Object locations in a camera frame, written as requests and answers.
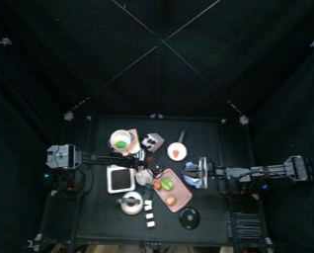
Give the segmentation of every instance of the green vegetable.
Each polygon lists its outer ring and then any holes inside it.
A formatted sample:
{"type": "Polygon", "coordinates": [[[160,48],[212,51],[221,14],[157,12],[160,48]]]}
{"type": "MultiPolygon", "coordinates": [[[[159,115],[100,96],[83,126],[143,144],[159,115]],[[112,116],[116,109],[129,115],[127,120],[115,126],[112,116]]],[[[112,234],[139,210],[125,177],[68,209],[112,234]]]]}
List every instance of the green vegetable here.
{"type": "Polygon", "coordinates": [[[164,190],[169,191],[169,190],[172,189],[172,182],[171,182],[169,179],[163,178],[163,179],[160,180],[160,184],[161,184],[161,188],[163,188],[164,190]]]}
{"type": "Polygon", "coordinates": [[[125,141],[123,141],[123,140],[119,140],[116,143],[115,143],[115,146],[116,146],[116,148],[124,148],[124,147],[127,147],[127,142],[125,141]]]}

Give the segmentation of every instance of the pink tray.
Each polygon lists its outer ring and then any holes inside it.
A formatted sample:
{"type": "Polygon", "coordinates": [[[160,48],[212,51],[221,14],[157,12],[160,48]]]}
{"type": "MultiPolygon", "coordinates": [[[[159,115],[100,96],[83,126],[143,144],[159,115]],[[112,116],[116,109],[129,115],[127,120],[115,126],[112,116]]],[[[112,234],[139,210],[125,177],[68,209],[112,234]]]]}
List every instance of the pink tray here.
{"type": "Polygon", "coordinates": [[[192,195],[191,195],[189,191],[187,190],[185,186],[183,185],[180,179],[173,174],[173,172],[172,172],[171,169],[165,169],[163,171],[161,177],[157,178],[157,179],[153,179],[153,182],[160,181],[163,178],[168,178],[171,180],[171,182],[172,182],[172,189],[169,191],[167,191],[164,189],[159,189],[159,190],[155,189],[155,191],[159,194],[163,202],[165,201],[165,199],[167,199],[167,197],[169,195],[175,196],[176,201],[175,201],[173,205],[171,205],[171,206],[165,205],[165,206],[168,207],[168,209],[172,212],[176,212],[188,203],[188,201],[192,198],[192,195]]]}

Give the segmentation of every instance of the kettle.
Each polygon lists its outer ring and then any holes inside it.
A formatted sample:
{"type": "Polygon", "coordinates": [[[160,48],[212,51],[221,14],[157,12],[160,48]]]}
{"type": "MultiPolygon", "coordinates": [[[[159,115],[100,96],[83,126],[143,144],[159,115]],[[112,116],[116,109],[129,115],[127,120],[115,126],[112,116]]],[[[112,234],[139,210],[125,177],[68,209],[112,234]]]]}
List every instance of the kettle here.
{"type": "Polygon", "coordinates": [[[128,192],[121,199],[117,200],[121,210],[125,214],[133,215],[143,208],[143,197],[137,192],[128,192]]]}

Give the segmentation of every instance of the black wall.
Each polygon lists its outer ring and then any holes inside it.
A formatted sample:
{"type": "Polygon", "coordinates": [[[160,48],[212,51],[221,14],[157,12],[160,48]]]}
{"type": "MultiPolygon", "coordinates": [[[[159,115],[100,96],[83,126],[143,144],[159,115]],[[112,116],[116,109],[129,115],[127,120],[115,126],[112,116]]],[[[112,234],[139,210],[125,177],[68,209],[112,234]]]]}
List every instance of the black wall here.
{"type": "Polygon", "coordinates": [[[24,252],[44,212],[48,146],[58,141],[54,104],[10,47],[0,45],[0,249],[24,252]]]}
{"type": "MultiPolygon", "coordinates": [[[[291,155],[314,163],[314,51],[252,118],[258,164],[280,164],[291,155]]],[[[267,223],[288,252],[314,252],[314,184],[284,179],[266,196],[267,223]]]]}

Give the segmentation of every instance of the cup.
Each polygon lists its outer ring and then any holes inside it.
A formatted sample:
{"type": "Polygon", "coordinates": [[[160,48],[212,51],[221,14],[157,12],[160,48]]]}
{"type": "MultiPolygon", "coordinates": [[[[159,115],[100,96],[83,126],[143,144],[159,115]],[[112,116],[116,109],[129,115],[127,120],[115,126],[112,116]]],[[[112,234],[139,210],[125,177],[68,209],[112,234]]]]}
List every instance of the cup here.
{"type": "Polygon", "coordinates": [[[125,130],[116,130],[112,132],[108,145],[117,150],[125,150],[131,145],[133,135],[125,130]]]}

